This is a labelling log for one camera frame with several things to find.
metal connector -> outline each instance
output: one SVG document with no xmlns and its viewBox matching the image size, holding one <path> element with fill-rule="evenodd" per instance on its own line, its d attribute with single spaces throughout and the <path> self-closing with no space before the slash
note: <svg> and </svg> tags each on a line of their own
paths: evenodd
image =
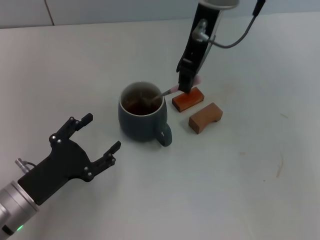
<svg viewBox="0 0 320 240">
<path fill-rule="evenodd" d="M 24 174 L 27 174 L 30 171 L 30 168 L 24 163 L 24 161 L 21 160 L 21 158 L 18 158 L 14 162 L 18 165 L 18 167 L 22 170 Z"/>
<path fill-rule="evenodd" d="M 208 21 L 201 19 L 191 34 L 192 39 L 200 43 L 207 42 L 209 39 L 209 36 L 206 35 L 207 25 Z"/>
</svg>

green led light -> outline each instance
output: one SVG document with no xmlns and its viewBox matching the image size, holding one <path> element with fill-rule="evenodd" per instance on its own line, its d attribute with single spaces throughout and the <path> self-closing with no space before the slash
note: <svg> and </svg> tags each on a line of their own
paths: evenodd
<svg viewBox="0 0 320 240">
<path fill-rule="evenodd" d="M 24 227 L 24 226 L 21 225 L 21 226 L 17 229 L 17 231 L 20 231 L 23 227 Z"/>
</svg>

mug handle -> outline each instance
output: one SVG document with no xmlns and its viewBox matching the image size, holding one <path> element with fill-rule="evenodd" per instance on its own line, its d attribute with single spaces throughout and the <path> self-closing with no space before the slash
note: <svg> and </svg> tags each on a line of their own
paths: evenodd
<svg viewBox="0 0 320 240">
<path fill-rule="evenodd" d="M 168 147 L 172 143 L 172 133 L 168 123 L 155 130 L 155 138 L 164 147 Z"/>
</svg>

wooden block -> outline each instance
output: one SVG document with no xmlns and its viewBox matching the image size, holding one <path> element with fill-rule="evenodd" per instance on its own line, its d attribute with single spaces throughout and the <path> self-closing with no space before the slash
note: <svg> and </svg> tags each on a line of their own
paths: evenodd
<svg viewBox="0 0 320 240">
<path fill-rule="evenodd" d="M 222 114 L 223 111 L 217 105 L 210 103 L 189 118 L 189 126 L 199 134 L 209 123 L 218 122 Z"/>
<path fill-rule="evenodd" d="M 194 87 L 189 94 L 182 93 L 179 96 L 172 98 L 172 104 L 181 113 L 184 110 L 202 102 L 205 99 L 203 93 Z"/>
</svg>

wall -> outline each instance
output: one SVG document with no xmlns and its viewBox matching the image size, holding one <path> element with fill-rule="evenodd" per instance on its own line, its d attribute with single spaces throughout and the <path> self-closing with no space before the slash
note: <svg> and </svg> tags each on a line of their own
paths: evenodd
<svg viewBox="0 0 320 240">
<path fill-rule="evenodd" d="M 192 18 L 196 0 L 47 0 L 55 25 Z M 240 0 L 225 16 L 250 15 L 256 0 Z M 320 11 L 320 0 L 267 0 L 262 14 Z M 44 0 L 0 0 L 0 28 L 49 26 Z"/>
<path fill-rule="evenodd" d="M 49 25 L 44 0 L 0 0 L 0 28 Z"/>
</svg>

